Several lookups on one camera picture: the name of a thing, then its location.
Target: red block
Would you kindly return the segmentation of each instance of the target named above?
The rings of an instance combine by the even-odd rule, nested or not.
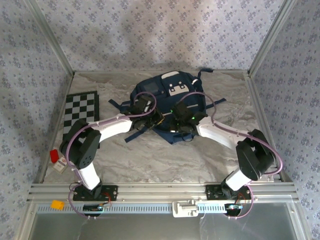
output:
[[[50,151],[50,158],[51,158],[51,162],[54,164],[59,160],[57,149],[53,149]]]

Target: checkerboard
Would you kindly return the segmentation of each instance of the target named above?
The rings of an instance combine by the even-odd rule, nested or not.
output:
[[[95,122],[99,118],[99,95],[97,91],[69,94],[65,100],[63,139],[74,123],[83,119],[86,122]]]

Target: navy blue backpack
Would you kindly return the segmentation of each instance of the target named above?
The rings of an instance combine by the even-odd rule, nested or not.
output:
[[[152,78],[139,82],[132,93],[130,94],[130,101],[125,101],[121,105],[117,104],[114,100],[110,99],[109,103],[120,110],[121,113],[134,104],[135,96],[140,92],[150,92],[156,97],[156,107],[161,111],[164,116],[164,121],[153,128],[159,136],[165,139],[170,144],[175,144],[181,141],[189,142],[193,139],[194,135],[191,133],[170,132],[170,122],[173,118],[171,108],[186,94],[190,92],[204,92],[201,81],[201,72],[212,73],[210,68],[203,68],[199,71],[198,76],[195,77],[190,73],[183,71],[171,71],[165,74],[154,76]],[[222,98],[215,102],[219,104],[226,101]],[[206,105],[205,96],[200,94],[192,94],[186,97],[183,102],[194,113],[206,113],[206,109],[212,108],[213,104]],[[135,139],[147,130],[146,127],[142,128],[133,135],[127,137],[125,142]]]

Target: marble surface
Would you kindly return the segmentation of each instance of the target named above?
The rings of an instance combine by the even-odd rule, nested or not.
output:
[[[109,99],[118,103],[127,101],[138,82],[158,74],[161,72],[76,72],[70,94],[97,90],[100,119],[103,120],[119,113],[108,103]],[[203,89],[213,99],[227,99],[217,106],[216,120],[241,130],[258,128],[241,72],[204,72],[201,79]],[[62,142],[63,121],[62,118],[54,144],[57,149]],[[149,131],[125,143],[124,139],[132,133],[113,136],[100,144],[94,166],[103,182],[220,182],[238,166],[235,150],[208,138],[198,136],[191,142],[170,145]],[[74,180],[75,175],[70,168],[59,174],[49,163],[45,183],[70,183]]]

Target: blue floral wallpaper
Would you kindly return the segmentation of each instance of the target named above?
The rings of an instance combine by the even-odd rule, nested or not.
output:
[[[320,239],[320,2],[299,0],[254,76],[285,172]]]
[[[69,78],[23,0],[0,1],[0,239],[12,239]]]
[[[283,0],[37,0],[73,70],[248,69]]]

